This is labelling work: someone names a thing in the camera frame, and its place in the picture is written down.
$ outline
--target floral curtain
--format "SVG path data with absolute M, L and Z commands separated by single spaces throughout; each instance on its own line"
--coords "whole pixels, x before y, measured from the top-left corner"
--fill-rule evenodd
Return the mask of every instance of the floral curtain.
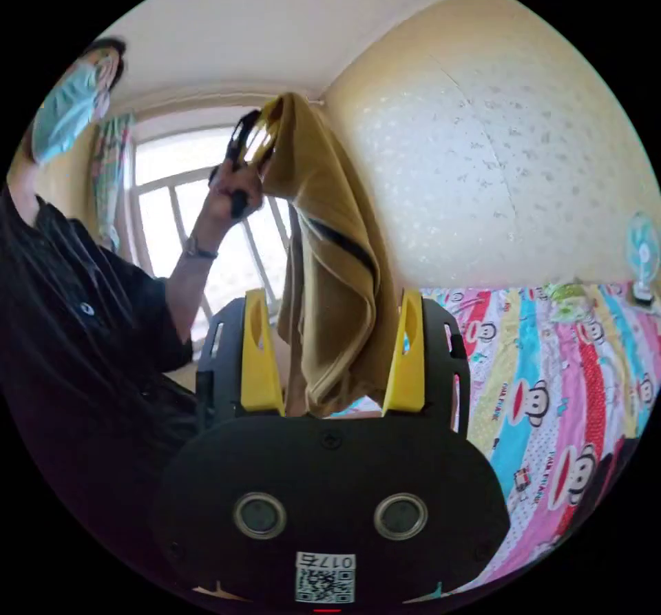
M 121 114 L 101 123 L 92 156 L 92 190 L 101 245 L 117 252 L 117 200 L 128 163 L 134 116 Z

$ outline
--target ceiling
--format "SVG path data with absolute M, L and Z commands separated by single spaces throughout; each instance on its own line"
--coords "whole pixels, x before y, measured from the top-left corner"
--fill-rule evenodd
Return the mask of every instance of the ceiling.
M 146 0 L 104 32 L 129 42 L 113 105 L 223 92 L 317 98 L 387 31 L 440 0 Z

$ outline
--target qr code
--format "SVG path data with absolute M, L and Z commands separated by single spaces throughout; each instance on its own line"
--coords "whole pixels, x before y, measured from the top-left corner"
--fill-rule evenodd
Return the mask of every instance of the qr code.
M 353 603 L 355 555 L 296 554 L 296 601 Z

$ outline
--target screw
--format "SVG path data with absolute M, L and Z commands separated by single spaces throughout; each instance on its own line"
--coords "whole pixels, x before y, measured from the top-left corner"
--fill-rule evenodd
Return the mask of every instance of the screw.
M 324 431 L 321 442 L 324 449 L 337 450 L 342 445 L 342 436 L 335 431 Z
M 177 561 L 181 561 L 184 559 L 184 550 L 177 544 L 175 541 L 170 544 L 170 555 L 172 555 L 172 558 Z
M 484 544 L 478 544 L 475 549 L 475 559 L 478 562 L 484 562 L 491 555 L 491 545 L 487 542 Z

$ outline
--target yellow bracket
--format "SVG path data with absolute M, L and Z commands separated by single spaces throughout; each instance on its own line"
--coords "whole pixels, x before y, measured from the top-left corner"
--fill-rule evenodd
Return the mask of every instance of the yellow bracket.
M 261 163 L 264 153 L 275 142 L 282 115 L 282 108 L 278 107 L 279 101 L 279 98 L 275 98 L 262 108 L 262 113 L 248 135 L 240 154 L 240 160 L 244 163 L 248 165 Z
M 241 406 L 249 413 L 276 410 L 284 416 L 280 376 L 273 352 L 264 289 L 252 289 L 246 293 Z
M 401 301 L 395 354 L 384 401 L 384 415 L 389 410 L 420 413 L 425 405 L 425 340 L 422 331 L 422 296 L 408 289 Z M 404 337 L 409 347 L 404 353 Z

